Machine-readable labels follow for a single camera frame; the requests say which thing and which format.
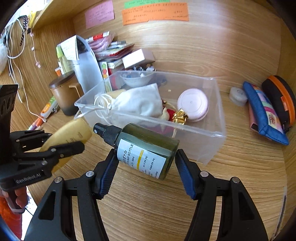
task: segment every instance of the paper note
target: paper note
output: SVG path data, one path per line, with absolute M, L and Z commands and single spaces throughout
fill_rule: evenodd
M 170 2 L 170 0 L 133 0 L 124 3 L 124 8 L 138 7 L 146 4 L 160 3 L 160 2 Z
M 189 21 L 187 3 L 154 3 L 122 10 L 123 25 L 149 20 Z
M 85 13 L 86 28 L 114 19 L 112 0 L 105 1 Z
M 67 60 L 79 60 L 76 35 L 62 42 L 61 48 Z

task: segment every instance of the pink round container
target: pink round container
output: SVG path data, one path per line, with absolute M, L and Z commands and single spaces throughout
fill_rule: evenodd
M 185 90 L 178 98 L 178 110 L 182 108 L 189 121 L 202 120 L 209 109 L 209 104 L 206 95 L 200 89 Z

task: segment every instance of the wooden shelf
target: wooden shelf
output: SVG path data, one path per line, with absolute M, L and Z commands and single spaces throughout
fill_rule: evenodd
M 36 18 L 33 29 L 38 29 L 63 19 L 72 19 L 81 11 L 102 0 L 51 0 Z

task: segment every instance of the red fabric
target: red fabric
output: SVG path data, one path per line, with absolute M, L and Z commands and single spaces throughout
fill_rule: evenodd
M 169 121 L 173 121 L 173 115 L 175 114 L 175 111 L 174 110 L 171 110 L 171 109 L 167 109 L 169 115 L 170 115 L 170 119 Z
M 22 215 L 14 214 L 5 198 L 0 197 L 0 215 L 11 231 L 19 238 L 22 238 Z

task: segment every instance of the yellow tube bottle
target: yellow tube bottle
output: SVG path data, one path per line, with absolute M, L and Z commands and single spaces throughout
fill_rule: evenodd
M 74 119 L 58 129 L 48 140 L 43 144 L 39 151 L 47 151 L 51 146 L 61 145 L 81 141 L 84 144 L 91 138 L 92 131 L 89 125 L 82 118 Z M 52 173 L 56 172 L 65 165 L 72 157 L 59 159 L 57 165 L 53 167 Z

